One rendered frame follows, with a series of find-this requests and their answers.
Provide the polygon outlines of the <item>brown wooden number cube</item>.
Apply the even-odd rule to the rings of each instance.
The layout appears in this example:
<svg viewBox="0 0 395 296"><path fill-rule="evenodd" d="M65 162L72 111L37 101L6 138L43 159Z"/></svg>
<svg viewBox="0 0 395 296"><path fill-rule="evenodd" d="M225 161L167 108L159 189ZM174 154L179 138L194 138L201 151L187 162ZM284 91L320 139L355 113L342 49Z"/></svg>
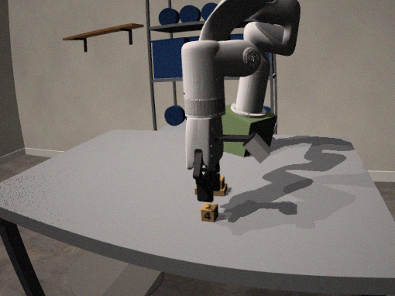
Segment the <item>brown wooden number cube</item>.
<svg viewBox="0 0 395 296"><path fill-rule="evenodd" d="M201 221L215 222L218 217L218 204L204 203L201 208Z"/></svg>
<svg viewBox="0 0 395 296"><path fill-rule="evenodd" d="M220 176L221 177L221 185L220 188L221 190L223 190L224 186L225 186L225 177L224 176Z"/></svg>

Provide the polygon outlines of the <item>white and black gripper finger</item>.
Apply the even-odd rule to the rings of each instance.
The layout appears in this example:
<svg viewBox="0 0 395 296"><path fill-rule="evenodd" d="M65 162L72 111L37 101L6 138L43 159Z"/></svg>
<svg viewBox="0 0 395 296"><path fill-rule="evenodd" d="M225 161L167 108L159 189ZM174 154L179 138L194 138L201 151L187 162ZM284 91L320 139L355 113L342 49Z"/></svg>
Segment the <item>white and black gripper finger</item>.
<svg viewBox="0 0 395 296"><path fill-rule="evenodd" d="M207 177L202 172L207 172ZM211 183L211 171L203 168L203 152L201 149L196 150L193 179L196 180L198 201L213 202L214 192Z"/></svg>
<svg viewBox="0 0 395 296"><path fill-rule="evenodd" d="M219 162L217 165L211 170L211 182L214 186L214 191L220 191L220 165Z"/></svg>

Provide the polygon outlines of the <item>shallow wooden tray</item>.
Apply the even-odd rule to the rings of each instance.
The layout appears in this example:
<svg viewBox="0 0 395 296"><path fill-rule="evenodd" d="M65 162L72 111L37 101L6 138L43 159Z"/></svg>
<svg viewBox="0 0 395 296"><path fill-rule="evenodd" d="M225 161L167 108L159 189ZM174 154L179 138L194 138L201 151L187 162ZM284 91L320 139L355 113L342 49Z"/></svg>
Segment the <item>shallow wooden tray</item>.
<svg viewBox="0 0 395 296"><path fill-rule="evenodd" d="M220 189L220 191L214 191L214 196L222 196L222 197L224 197L227 189L228 189L228 185L227 185L227 183L225 183L225 186L224 186L223 190ZM195 190L195 194L197 194L197 186L196 186L196 188L194 190Z"/></svg>

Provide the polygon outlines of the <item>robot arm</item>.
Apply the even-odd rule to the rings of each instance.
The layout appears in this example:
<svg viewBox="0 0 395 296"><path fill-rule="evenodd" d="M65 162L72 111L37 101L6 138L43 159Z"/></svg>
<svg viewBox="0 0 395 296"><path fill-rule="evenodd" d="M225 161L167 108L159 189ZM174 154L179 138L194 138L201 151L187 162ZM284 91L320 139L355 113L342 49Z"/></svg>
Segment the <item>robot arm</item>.
<svg viewBox="0 0 395 296"><path fill-rule="evenodd" d="M298 0L222 0L205 22L200 41L185 43L181 49L185 113L223 113L224 77L235 76L240 77L239 89L231 110L248 118L265 117L270 62L264 52L293 54L300 15ZM233 29L251 16L261 22L246 25L244 40L227 40ZM219 135L215 142L244 142L259 163L272 150L256 131L252 135Z"/></svg>

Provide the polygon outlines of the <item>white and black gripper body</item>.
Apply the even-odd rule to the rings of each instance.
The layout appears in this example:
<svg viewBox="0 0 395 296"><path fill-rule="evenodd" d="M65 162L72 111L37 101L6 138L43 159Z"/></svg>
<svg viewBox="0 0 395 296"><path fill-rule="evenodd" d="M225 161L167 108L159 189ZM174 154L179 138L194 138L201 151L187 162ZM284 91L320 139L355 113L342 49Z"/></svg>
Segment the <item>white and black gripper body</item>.
<svg viewBox="0 0 395 296"><path fill-rule="evenodd" d="M215 142L215 137L223 135L222 115L188 115L186 124L186 165L194 166L196 150L203 152L203 165L212 170L223 155L223 142Z"/></svg>

